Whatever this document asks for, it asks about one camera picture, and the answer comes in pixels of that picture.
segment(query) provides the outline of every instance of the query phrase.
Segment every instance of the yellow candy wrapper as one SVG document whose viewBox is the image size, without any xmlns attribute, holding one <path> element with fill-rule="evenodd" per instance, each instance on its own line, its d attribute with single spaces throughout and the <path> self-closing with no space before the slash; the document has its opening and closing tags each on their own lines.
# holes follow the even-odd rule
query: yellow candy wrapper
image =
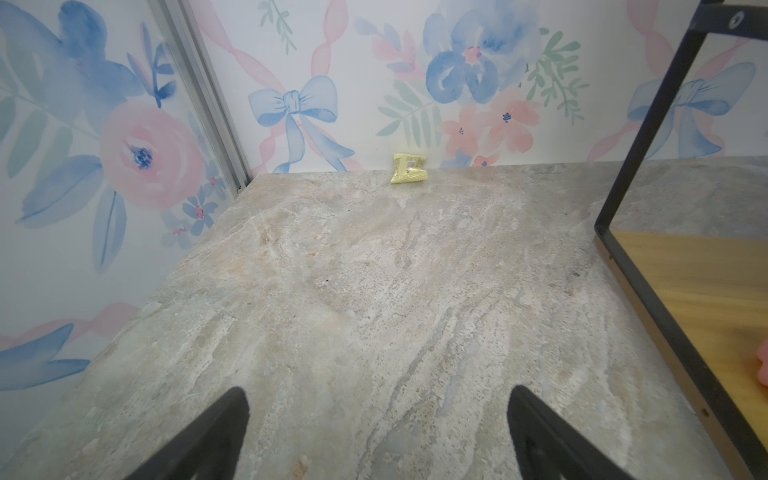
<svg viewBox="0 0 768 480">
<path fill-rule="evenodd" d="M 395 154 L 395 174 L 389 181 L 391 184 L 407 184 L 420 182 L 427 179 L 427 170 L 424 170 L 425 155 Z"/>
</svg>

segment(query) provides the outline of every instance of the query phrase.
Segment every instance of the pink rose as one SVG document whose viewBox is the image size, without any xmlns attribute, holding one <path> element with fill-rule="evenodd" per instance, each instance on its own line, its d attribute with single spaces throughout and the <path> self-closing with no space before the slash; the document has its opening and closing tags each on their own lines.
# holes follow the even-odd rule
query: pink rose
<svg viewBox="0 0 768 480">
<path fill-rule="evenodd" d="M 193 197 L 205 161 L 195 136 L 165 111 L 139 102 L 115 108 L 101 131 L 104 176 L 137 207 L 168 210 Z"/>
</svg>

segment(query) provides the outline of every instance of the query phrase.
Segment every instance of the wooden board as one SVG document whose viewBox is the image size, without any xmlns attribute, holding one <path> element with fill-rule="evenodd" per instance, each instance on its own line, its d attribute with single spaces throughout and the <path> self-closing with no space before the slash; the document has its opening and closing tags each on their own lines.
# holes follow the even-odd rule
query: wooden board
<svg viewBox="0 0 768 480">
<path fill-rule="evenodd" d="M 768 242 L 615 231 L 634 264 L 768 447 Z"/>
</svg>

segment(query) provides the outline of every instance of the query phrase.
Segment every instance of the bow knot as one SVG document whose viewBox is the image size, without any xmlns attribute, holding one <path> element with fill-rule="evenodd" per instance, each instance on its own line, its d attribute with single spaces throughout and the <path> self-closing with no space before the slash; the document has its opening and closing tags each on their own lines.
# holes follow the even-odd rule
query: bow knot
<svg viewBox="0 0 768 480">
<path fill-rule="evenodd" d="M 326 123 L 336 121 L 336 86 L 330 78 L 322 75 L 313 77 L 301 91 L 292 90 L 285 95 L 272 88 L 265 88 L 253 92 L 248 100 L 253 116 L 262 127 L 272 127 L 285 118 L 288 161 L 278 165 L 275 173 L 286 173 L 291 164 L 304 157 L 304 135 L 294 115 L 299 115 L 304 131 L 328 163 L 339 171 L 346 171 L 341 159 L 351 157 L 355 152 L 320 133 L 307 118 L 316 118 Z"/>
<path fill-rule="evenodd" d="M 755 65 L 744 62 L 726 68 L 710 80 L 699 78 L 683 84 L 667 116 L 661 122 L 646 158 L 653 156 L 667 142 L 674 126 L 675 108 L 678 107 L 684 108 L 678 131 L 680 158 L 704 157 L 723 150 L 719 145 L 707 140 L 699 131 L 692 109 L 695 108 L 709 115 L 725 115 L 739 101 L 754 77 Z M 627 113 L 630 120 L 641 121 L 645 118 L 660 86 L 659 78 L 637 87 Z"/>
</svg>

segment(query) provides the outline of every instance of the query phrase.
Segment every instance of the bow tail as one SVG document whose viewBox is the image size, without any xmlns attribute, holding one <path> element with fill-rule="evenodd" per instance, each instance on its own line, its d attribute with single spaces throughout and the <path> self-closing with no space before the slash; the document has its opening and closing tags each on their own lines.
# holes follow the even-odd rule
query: bow tail
<svg viewBox="0 0 768 480">
<path fill-rule="evenodd" d="M 670 134 L 672 133 L 673 126 L 674 126 L 674 107 L 670 107 L 670 110 L 667 112 L 667 116 L 664 117 L 664 121 L 661 122 L 659 131 L 656 132 L 656 137 L 654 137 L 654 141 L 650 143 L 650 148 L 648 148 L 648 154 L 645 156 L 647 159 L 653 157 L 656 154 L 656 152 L 658 152 L 664 146 L 664 144 L 667 143 L 667 139 L 670 137 Z"/>
<path fill-rule="evenodd" d="M 304 135 L 302 135 L 299 125 L 293 120 L 293 115 L 286 116 L 286 138 L 288 139 L 288 161 L 275 167 L 273 173 L 287 174 L 291 164 L 304 158 Z"/>
<path fill-rule="evenodd" d="M 305 115 L 301 116 L 301 124 L 306 130 L 306 134 L 312 139 L 312 143 L 315 144 L 317 150 L 328 163 L 331 164 L 331 167 L 335 168 L 337 171 L 346 172 L 346 167 L 344 167 L 341 159 L 351 157 L 355 152 L 347 147 L 342 147 L 335 141 L 321 134 L 320 131 L 317 130 L 317 127 L 312 125 Z"/>
<path fill-rule="evenodd" d="M 723 150 L 715 145 L 699 131 L 694 120 L 694 112 L 690 108 L 683 109 L 683 117 L 680 119 L 680 131 L 677 134 L 680 158 L 698 158 L 716 154 Z"/>
</svg>

